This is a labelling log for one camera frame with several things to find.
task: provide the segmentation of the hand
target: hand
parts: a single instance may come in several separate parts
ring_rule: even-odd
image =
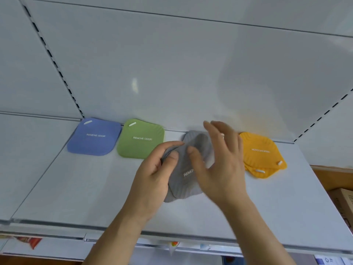
[[[204,121],[203,125],[211,138],[215,163],[206,169],[200,152],[195,147],[188,147],[188,154],[201,190],[221,210],[229,204],[240,205],[249,198],[245,188],[243,141],[223,122],[211,121],[210,124]]]
[[[181,141],[159,144],[142,162],[122,208],[125,214],[137,218],[142,225],[156,214],[167,195],[169,177],[178,163],[179,154],[172,151],[163,164],[161,158],[169,147],[183,144]]]

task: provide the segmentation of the gray silicone pad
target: gray silicone pad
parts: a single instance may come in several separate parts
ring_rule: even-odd
[[[189,196],[202,193],[186,150],[188,146],[197,148],[205,161],[213,152],[210,138],[205,132],[189,131],[185,134],[183,142],[185,144],[180,147],[168,148],[162,157],[163,162],[173,150],[179,153],[178,163],[169,178],[169,188],[164,200],[165,202],[185,199]]]

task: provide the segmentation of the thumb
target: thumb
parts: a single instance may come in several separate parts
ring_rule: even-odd
[[[172,151],[169,156],[163,162],[161,168],[158,171],[159,176],[170,177],[179,160],[179,153]]]
[[[197,177],[202,177],[207,173],[205,163],[202,160],[201,154],[195,147],[188,147],[188,154],[191,160],[192,168],[194,169]]]

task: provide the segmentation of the finger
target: finger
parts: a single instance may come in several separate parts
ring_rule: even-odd
[[[232,153],[237,153],[239,151],[238,137],[233,128],[220,121],[211,121],[211,124],[213,124],[221,133],[224,134],[224,141],[226,142],[228,149]]]
[[[225,151],[228,150],[223,136],[221,132],[219,132],[219,130],[214,125],[211,125],[209,122],[204,121],[203,126],[210,135],[213,149],[215,151],[215,159],[218,159],[220,156],[223,155]]]
[[[205,163],[202,160],[201,154],[195,147],[189,146],[188,149],[189,158],[191,161],[192,168],[196,173],[196,177],[202,177],[207,173]]]
[[[179,159],[179,153],[177,151],[172,151],[168,157],[164,160],[161,168],[157,172],[158,177],[169,178],[170,174],[176,167]]]
[[[143,166],[143,169],[147,174],[156,172],[156,167],[161,165],[161,158],[166,149],[173,146],[181,146],[183,144],[184,142],[182,141],[167,141],[157,145],[150,155],[142,162],[141,166]]]
[[[244,145],[243,145],[243,139],[241,138],[241,136],[239,134],[237,134],[238,136],[238,149],[239,149],[239,154],[241,156],[243,156],[244,154]]]

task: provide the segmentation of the left hand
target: left hand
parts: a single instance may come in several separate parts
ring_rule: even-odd
[[[161,164],[163,153],[172,146],[180,146],[182,141],[168,141],[159,144],[142,162],[136,172],[130,193],[122,208],[144,225],[161,207],[168,192],[168,181],[178,163],[179,154],[172,151]]]

